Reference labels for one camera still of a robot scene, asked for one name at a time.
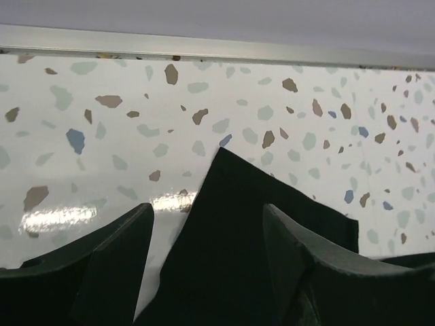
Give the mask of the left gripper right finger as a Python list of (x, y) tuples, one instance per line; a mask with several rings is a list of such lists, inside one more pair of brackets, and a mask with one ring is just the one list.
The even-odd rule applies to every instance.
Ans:
[(263, 230), (281, 325), (433, 325), (434, 254), (371, 259), (267, 204)]

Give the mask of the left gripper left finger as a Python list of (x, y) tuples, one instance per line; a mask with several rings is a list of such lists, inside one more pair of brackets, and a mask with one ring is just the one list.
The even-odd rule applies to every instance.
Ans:
[(2, 325), (132, 325), (154, 226), (142, 203), (19, 268), (1, 269)]

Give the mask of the black t shirt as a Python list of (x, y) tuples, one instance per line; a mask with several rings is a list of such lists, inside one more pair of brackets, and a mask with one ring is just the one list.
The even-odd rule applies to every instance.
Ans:
[(356, 220), (220, 148), (136, 325), (281, 325), (268, 264), (263, 210), (359, 253)]

